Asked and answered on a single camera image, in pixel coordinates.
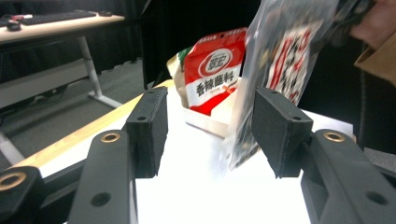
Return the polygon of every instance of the desk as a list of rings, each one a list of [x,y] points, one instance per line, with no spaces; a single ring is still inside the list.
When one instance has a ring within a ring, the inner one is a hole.
[[[21,31],[18,32],[10,32],[6,27],[0,28],[0,52],[33,48],[76,38],[83,56],[83,59],[0,84],[0,108],[15,104],[44,91],[50,91],[87,75],[90,77],[93,87],[89,96],[112,107],[120,106],[119,102],[102,94],[85,34],[120,24],[123,20],[124,18],[121,16],[100,17],[96,15],[96,17],[71,21],[57,21],[30,26],[22,25]],[[2,132],[0,132],[0,150],[11,164],[23,160],[22,154]]]
[[[173,81],[161,85],[168,87],[169,132],[159,175],[136,179],[140,224],[309,223],[300,178],[275,179],[261,152],[229,172],[220,157],[222,139],[187,125]],[[48,176],[83,160],[95,135],[120,129],[139,99],[17,165],[36,166]],[[339,124],[339,131],[350,131],[350,125]]]

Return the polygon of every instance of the transparent plastic bag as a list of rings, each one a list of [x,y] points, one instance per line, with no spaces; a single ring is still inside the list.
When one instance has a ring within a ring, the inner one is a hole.
[[[337,4],[338,0],[262,0],[247,29],[246,60],[223,144],[230,169],[259,149],[250,130],[256,87],[277,90],[298,104]]]

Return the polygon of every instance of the floor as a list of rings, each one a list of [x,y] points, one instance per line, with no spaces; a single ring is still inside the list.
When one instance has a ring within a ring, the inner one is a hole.
[[[134,99],[145,91],[141,60],[103,71],[99,82],[103,95],[113,100],[126,103]],[[91,90],[86,78],[70,84],[64,93],[36,97],[31,104],[0,120],[0,129],[27,158],[113,109],[90,98]],[[0,171],[9,166],[0,152]]]

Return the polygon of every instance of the black curtain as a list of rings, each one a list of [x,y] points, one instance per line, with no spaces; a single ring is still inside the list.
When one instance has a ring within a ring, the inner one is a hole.
[[[196,41],[249,26],[261,0],[150,0],[141,26],[145,85],[170,78],[166,62]]]
[[[124,16],[131,26],[117,30],[104,30],[87,35],[87,42],[97,73],[115,65],[134,61],[141,57],[140,34],[134,20],[140,17],[144,1],[127,0],[40,0],[6,2],[0,5],[0,15],[45,14],[74,9],[90,11],[108,10]],[[69,40],[47,46],[20,51],[3,52],[0,58],[0,83],[29,76],[81,58],[77,40]]]

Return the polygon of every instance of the food package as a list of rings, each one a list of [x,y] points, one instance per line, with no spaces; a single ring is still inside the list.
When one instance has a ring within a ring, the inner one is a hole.
[[[298,104],[332,25],[337,0],[262,0],[247,29],[246,60],[224,139],[232,170],[259,146],[250,127],[254,92],[264,86]]]
[[[247,29],[204,36],[167,62],[188,124],[224,138],[245,58]]]

